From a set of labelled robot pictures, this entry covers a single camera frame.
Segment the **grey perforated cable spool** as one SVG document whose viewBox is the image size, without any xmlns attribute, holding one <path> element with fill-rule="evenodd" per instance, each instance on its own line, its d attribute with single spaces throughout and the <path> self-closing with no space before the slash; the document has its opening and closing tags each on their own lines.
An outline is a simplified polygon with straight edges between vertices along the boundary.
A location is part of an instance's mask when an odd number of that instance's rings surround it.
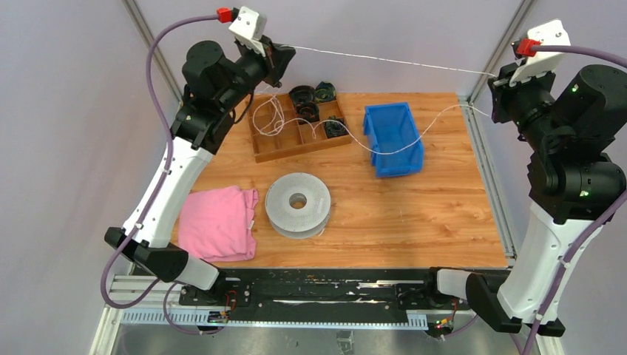
<svg viewBox="0 0 627 355">
<path fill-rule="evenodd" d="M 304 240 L 321 233 L 331 216 L 331 194 L 318 177 L 295 172 L 274 181 L 265 196 L 271 226 L 284 237 Z"/>
</svg>

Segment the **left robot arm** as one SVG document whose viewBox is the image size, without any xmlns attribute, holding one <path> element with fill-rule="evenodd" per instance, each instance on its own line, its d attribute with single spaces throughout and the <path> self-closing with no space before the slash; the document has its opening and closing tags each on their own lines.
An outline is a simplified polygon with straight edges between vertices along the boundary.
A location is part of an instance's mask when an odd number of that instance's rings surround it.
<svg viewBox="0 0 627 355">
<path fill-rule="evenodd" d="M 280 87 L 294 47 L 262 37 L 256 52 L 237 45 L 240 57 L 226 58 L 215 41 L 201 41 L 186 54 L 182 105 L 166 127 L 166 151 L 137 209 L 121 227 L 107 229 L 104 240 L 128 260 L 166 283 L 198 288 L 208 305 L 226 298 L 226 285 L 212 264 L 171 243 L 174 222 L 200 173 L 217 154 L 237 122 L 234 110 L 262 82 Z"/>
</svg>

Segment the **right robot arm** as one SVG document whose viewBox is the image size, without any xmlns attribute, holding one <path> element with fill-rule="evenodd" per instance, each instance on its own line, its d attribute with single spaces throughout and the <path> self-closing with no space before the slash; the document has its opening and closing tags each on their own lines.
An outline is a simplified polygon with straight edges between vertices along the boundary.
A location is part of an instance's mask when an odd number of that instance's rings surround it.
<svg viewBox="0 0 627 355">
<path fill-rule="evenodd" d="M 516 63 L 488 81 L 492 120 L 513 122 L 519 140 L 529 144 L 529 225 L 508 275 L 489 276 L 454 268 L 430 269 L 422 289 L 426 304 L 442 308 L 452 297 L 469 307 L 494 331 L 517 333 L 540 323 L 538 332 L 560 337 L 557 317 L 562 287 L 575 264 L 569 247 L 626 190 L 626 173 L 606 147 L 626 124 L 626 74 L 605 64 L 580 69 L 557 98 L 548 72 L 514 82 Z"/>
</svg>

